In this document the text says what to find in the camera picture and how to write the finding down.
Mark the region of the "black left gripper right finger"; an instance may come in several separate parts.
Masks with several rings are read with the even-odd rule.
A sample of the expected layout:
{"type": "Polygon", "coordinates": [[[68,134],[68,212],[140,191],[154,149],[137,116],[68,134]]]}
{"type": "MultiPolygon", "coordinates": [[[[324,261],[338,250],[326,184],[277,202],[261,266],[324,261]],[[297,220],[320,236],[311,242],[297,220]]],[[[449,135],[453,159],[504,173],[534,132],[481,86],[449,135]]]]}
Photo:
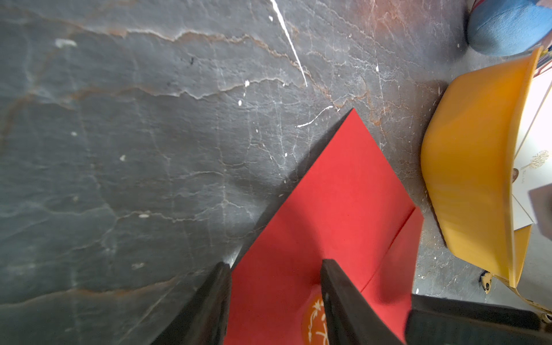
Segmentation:
{"type": "Polygon", "coordinates": [[[323,260],[321,291],[330,344],[402,344],[335,260],[323,260]]]}

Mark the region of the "cream white envelope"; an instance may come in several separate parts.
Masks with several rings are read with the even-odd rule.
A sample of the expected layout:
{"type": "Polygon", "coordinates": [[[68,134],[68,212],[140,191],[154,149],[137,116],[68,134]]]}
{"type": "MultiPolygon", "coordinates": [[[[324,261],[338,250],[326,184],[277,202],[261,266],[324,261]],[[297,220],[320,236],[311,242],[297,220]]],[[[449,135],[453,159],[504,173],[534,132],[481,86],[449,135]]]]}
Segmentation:
{"type": "Polygon", "coordinates": [[[538,68],[520,120],[513,165],[513,228],[537,222],[529,192],[551,183],[551,67],[538,68]]]}

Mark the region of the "yellow plastic storage box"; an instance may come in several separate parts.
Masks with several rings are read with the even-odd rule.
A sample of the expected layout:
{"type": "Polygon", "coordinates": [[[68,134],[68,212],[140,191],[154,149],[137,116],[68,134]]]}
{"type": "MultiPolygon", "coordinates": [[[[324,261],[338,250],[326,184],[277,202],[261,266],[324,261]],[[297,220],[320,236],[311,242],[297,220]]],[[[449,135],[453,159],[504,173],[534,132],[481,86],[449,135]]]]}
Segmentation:
{"type": "Polygon", "coordinates": [[[516,288],[531,235],[513,226],[520,120],[540,51],[465,73],[425,131],[421,171],[450,252],[516,288]]]}

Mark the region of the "red envelope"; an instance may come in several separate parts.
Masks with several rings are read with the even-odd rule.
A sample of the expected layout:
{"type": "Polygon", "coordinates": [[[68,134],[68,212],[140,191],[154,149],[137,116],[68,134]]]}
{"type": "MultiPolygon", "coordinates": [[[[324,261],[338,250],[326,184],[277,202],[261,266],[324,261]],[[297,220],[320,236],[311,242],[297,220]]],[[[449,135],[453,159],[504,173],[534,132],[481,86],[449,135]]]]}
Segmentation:
{"type": "Polygon", "coordinates": [[[355,111],[232,273],[226,344],[327,344],[320,271],[335,260],[399,341],[423,225],[355,111]]]}

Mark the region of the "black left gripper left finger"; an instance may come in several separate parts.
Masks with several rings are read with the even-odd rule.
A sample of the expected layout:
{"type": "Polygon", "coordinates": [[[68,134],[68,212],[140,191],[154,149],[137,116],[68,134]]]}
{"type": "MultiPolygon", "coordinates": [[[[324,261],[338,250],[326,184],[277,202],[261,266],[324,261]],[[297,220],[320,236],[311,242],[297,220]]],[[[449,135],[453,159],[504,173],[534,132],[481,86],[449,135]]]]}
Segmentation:
{"type": "Polygon", "coordinates": [[[231,267],[215,265],[206,281],[153,344],[223,344],[231,300],[231,267]]]}

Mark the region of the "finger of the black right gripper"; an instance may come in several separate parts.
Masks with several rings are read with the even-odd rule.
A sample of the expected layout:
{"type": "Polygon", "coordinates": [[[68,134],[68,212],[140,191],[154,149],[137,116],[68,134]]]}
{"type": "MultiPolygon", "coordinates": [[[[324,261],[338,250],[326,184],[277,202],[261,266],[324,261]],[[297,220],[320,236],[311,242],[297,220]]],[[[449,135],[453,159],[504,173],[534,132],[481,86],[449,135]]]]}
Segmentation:
{"type": "Polygon", "coordinates": [[[529,310],[412,296],[407,344],[550,344],[551,333],[529,310]]]}

